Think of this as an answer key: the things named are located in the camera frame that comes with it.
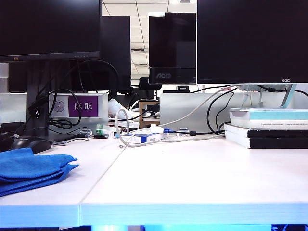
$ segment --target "computer mouse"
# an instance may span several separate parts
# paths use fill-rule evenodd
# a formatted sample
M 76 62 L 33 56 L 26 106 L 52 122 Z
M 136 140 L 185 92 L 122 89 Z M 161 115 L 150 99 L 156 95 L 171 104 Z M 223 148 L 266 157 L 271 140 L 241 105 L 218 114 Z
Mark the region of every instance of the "computer mouse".
M 20 136 L 15 139 L 11 149 L 32 148 L 33 153 L 40 153 L 51 148 L 52 142 L 35 136 Z

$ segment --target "computer monitor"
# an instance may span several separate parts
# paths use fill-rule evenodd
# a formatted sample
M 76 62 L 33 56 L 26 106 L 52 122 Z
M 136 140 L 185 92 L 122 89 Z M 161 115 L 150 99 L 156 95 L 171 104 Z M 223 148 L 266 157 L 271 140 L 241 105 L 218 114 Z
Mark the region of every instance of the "computer monitor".
M 84 90 L 131 90 L 130 17 L 103 16 L 100 59 L 110 63 L 118 72 L 102 62 L 80 65 Z M 78 69 L 72 75 L 72 89 L 82 90 Z
M 101 0 L 1 0 L 0 62 L 99 56 Z
M 149 17 L 150 84 L 196 84 L 196 13 Z
M 307 83 L 307 12 L 306 0 L 198 0 L 197 83 Z

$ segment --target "black book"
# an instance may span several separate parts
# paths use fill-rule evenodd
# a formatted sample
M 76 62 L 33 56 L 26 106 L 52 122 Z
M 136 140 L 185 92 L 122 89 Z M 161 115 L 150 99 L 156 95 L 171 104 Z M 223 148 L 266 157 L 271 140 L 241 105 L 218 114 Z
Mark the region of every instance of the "black book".
M 308 129 L 249 129 L 225 124 L 225 131 L 249 138 L 308 138 Z
M 308 137 L 244 137 L 226 131 L 226 139 L 250 149 L 308 149 Z

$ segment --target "stack of books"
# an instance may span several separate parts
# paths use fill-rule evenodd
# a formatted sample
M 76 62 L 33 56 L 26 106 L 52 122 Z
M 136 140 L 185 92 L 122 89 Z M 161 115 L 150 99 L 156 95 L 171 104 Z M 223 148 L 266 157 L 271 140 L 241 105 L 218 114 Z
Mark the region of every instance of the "stack of books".
M 308 148 L 308 109 L 231 109 L 226 139 L 251 149 Z

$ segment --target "desk surface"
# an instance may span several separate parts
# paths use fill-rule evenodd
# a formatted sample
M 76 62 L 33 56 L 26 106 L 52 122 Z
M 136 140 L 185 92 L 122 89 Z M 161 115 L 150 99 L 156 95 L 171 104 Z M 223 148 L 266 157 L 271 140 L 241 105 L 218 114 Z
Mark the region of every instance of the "desk surface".
M 225 139 L 127 148 L 81 205 L 82 224 L 308 222 L 307 150 Z
M 124 148 L 119 140 L 91 139 L 40 154 L 69 154 L 79 164 L 55 185 L 0 197 L 0 227 L 79 226 L 79 207 Z
M 59 184 L 0 198 L 0 227 L 308 223 L 307 150 L 249 150 L 222 138 L 118 145 L 48 152 L 80 166 Z

